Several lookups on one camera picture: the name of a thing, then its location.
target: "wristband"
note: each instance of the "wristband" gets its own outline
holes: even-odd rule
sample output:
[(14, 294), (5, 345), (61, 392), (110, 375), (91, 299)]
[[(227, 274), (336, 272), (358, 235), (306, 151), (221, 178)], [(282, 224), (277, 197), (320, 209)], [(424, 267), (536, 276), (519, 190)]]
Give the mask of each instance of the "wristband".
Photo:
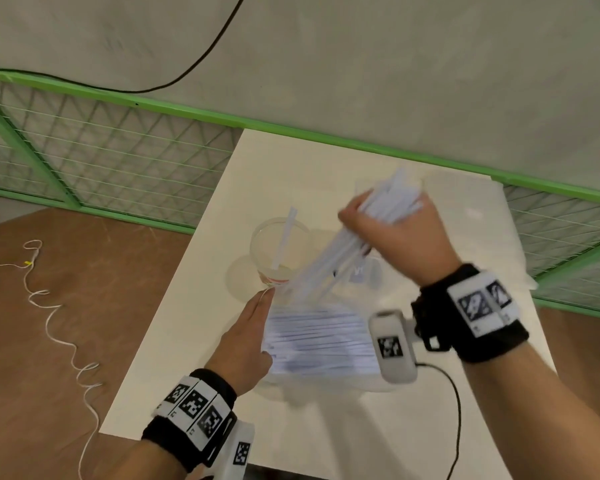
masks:
[(188, 473), (200, 463), (210, 467), (236, 423), (236, 397), (218, 374), (197, 369), (153, 411), (142, 439), (171, 453)]
[[(453, 347), (464, 362), (485, 362), (529, 338), (520, 309), (501, 282), (472, 264), (422, 288), (411, 307), (425, 348)], [(431, 343), (434, 337), (437, 347)]]

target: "power cord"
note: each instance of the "power cord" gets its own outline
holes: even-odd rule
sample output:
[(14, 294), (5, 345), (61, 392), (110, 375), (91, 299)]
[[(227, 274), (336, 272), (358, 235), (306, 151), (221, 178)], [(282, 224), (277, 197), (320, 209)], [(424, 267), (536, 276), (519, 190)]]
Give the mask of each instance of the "power cord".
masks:
[(449, 469), (449, 473), (447, 475), (447, 480), (449, 480), (449, 478), (451, 478), (451, 475), (454, 472), (454, 468), (456, 468), (458, 459), (460, 458), (460, 430), (462, 429), (462, 404), (460, 403), (460, 393), (458, 393), (458, 388), (456, 387), (456, 383), (454, 382), (453, 379), (451, 379), (451, 376), (444, 369), (438, 367), (437, 365), (433, 365), (432, 363), (427, 363), (427, 362), (416, 362), (416, 366), (417, 367), (430, 367), (430, 368), (435, 369), (435, 370), (441, 372), (442, 374), (444, 374), (445, 377), (447, 379), (449, 379), (449, 382), (451, 382), (451, 386), (453, 386), (454, 392), (456, 393), (456, 401), (458, 404), (458, 432), (456, 435), (456, 457), (454, 458), (454, 462), (451, 464), (451, 468)]
[(84, 444), (84, 447), (82, 448), (82, 453), (80, 453), (80, 460), (78, 460), (78, 478), (80, 478), (80, 480), (82, 480), (82, 460), (84, 458), (84, 453), (87, 451), (87, 446), (89, 446), (91, 439), (93, 438), (93, 436), (96, 434), (98, 428), (100, 427), (100, 416), (98, 416), (98, 413), (96, 412), (96, 410), (87, 401), (87, 393), (91, 389), (101, 386), (102, 382), (99, 382), (96, 384), (84, 384), (84, 383), (80, 382), (80, 375), (83, 372), (92, 371), (92, 370), (96, 369), (97, 367), (100, 366), (100, 364), (97, 362), (91, 362), (91, 363), (88, 363), (87, 365), (85, 365), (84, 367), (78, 367), (74, 363), (75, 354), (76, 354), (76, 352), (78, 352), (78, 346), (72, 342), (65, 342), (64, 340), (56, 339), (49, 333), (49, 322), (51, 320), (51, 317), (56, 313), (56, 311), (58, 311), (62, 307), (62, 305), (42, 306), (42, 305), (37, 304), (35, 301), (33, 301), (32, 298), (34, 296), (41, 296), (41, 295), (49, 294), (49, 290), (31, 291), (29, 289), (29, 285), (27, 283), (27, 277), (33, 271), (33, 268), (36, 265), (36, 259), (38, 258), (38, 255), (40, 254), (40, 249), (42, 249), (42, 241), (40, 241), (39, 239), (33, 239), (32, 241), (25, 242), (22, 245), (22, 247), (26, 250), (33, 250), (33, 255), (31, 256), (31, 259), (29, 261), (25, 261), (24, 266), (20, 266), (18, 264), (11, 264), (11, 263), (0, 264), (0, 266), (14, 266), (19, 269), (26, 269), (27, 272), (24, 274), (24, 276), (22, 278), (22, 282), (24, 283), (24, 289), (27, 291), (27, 293), (29, 293), (29, 296), (27, 297), (28, 302), (30, 302), (33, 306), (37, 306), (38, 308), (43, 308), (46, 310), (53, 310), (51, 313), (49, 313), (47, 320), (45, 322), (45, 333), (47, 334), (49, 339), (53, 340), (56, 344), (66, 345), (66, 346), (73, 348), (73, 354), (71, 355), (71, 366), (72, 366), (72, 368), (74, 368), (74, 370), (78, 371), (78, 373), (75, 377), (75, 381), (78, 383), (78, 385), (80, 387), (84, 388), (84, 394), (82, 395), (82, 402), (84, 403), (85, 406), (87, 406), (87, 409), (91, 412), (91, 414), (93, 415), (93, 418), (95, 419), (96, 424), (87, 439), (87, 443)]
[(216, 44), (220, 41), (220, 39), (222, 38), (222, 35), (224, 35), (224, 33), (227, 30), (227, 28), (229, 28), (229, 25), (233, 21), (233, 18), (235, 17), (235, 15), (238, 13), (238, 10), (240, 9), (240, 6), (242, 5), (243, 1), (244, 0), (238, 0), (238, 3), (236, 3), (235, 7), (233, 8), (233, 11), (231, 12), (231, 15), (229, 15), (229, 18), (227, 18), (226, 22), (224, 23), (222, 29), (220, 30), (220, 32), (218, 33), (218, 35), (216, 36), (216, 38), (213, 40), (213, 42), (211, 42), (211, 45), (209, 45), (209, 48), (206, 49), (205, 53), (202, 54), (197, 61), (195, 61), (186, 71), (184, 71), (182, 74), (180, 74), (179, 76), (177, 76), (174, 80), (172, 80), (170, 82), (167, 82), (166, 84), (161, 84), (160, 86), (156, 86), (154, 88), (142, 89), (140, 91), (128, 91), (128, 90), (124, 90), (124, 89), (112, 89), (112, 88), (104, 88), (102, 86), (93, 86), (91, 84), (86, 84), (84, 82), (79, 82), (77, 80), (65, 79), (64, 77), (59, 77), (57, 75), (47, 74), (47, 73), (44, 73), (44, 72), (35, 72), (35, 71), (32, 71), (32, 70), (7, 69), (7, 68), (4, 68), (4, 67), (0, 67), (0, 72), (16, 72), (16, 73), (19, 73), (19, 74), (40, 75), (42, 77), (48, 77), (49, 79), (61, 80), (62, 82), (69, 82), (70, 84), (76, 84), (78, 86), (82, 86), (83, 88), (99, 89), (101, 91), (111, 91), (111, 92), (114, 92), (114, 93), (123, 93), (123, 94), (145, 94), (145, 93), (150, 93), (152, 91), (157, 91), (158, 89), (168, 88), (169, 86), (172, 86), (172, 85), (176, 84), (176, 82), (179, 82), (184, 77), (188, 76), (188, 74), (193, 69), (195, 69), (200, 64), (200, 62), (202, 62), (203, 60), (205, 60), (205, 58), (214, 49), (214, 47), (216, 46)]

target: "clear plastic cup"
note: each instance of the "clear plastic cup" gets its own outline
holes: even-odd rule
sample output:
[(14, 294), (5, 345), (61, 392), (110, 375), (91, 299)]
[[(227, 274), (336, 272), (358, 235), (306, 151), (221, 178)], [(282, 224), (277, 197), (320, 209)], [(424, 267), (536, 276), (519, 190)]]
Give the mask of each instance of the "clear plastic cup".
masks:
[(282, 240), (286, 217), (275, 217), (264, 221), (251, 235), (249, 254), (261, 281), (266, 285), (286, 283), (300, 268), (307, 264), (310, 256), (310, 233), (304, 224), (294, 220), (287, 245), (278, 269), (272, 269), (273, 259)]

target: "wooden floor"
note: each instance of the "wooden floor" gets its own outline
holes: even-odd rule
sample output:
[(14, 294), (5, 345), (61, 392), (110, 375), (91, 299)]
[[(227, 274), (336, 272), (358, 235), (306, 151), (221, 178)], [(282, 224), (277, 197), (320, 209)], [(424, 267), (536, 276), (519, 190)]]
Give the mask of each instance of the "wooden floor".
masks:
[[(176, 270), (190, 236), (46, 209), (0, 224), (0, 263), (23, 263), (24, 241), (44, 247), (31, 288), (49, 289), (44, 305), (64, 303), (53, 334), (78, 342), (79, 365), (102, 367), (85, 381), (106, 414)], [(71, 350), (44, 334), (44, 310), (26, 300), (22, 271), (0, 267), (0, 479), (77, 478), (93, 419), (68, 361)], [(600, 413), (600, 319), (542, 310), (541, 320), (563, 380)], [(97, 435), (84, 478), (98, 478), (132, 442)]]

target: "green railing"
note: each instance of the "green railing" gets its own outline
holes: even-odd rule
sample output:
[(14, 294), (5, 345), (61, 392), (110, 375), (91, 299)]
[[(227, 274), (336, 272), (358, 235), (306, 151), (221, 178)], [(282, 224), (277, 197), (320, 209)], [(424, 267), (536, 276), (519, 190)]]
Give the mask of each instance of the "green railing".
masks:
[(0, 196), (193, 233), (243, 128), (490, 175), (536, 302), (600, 317), (600, 191), (388, 146), (0, 72)]

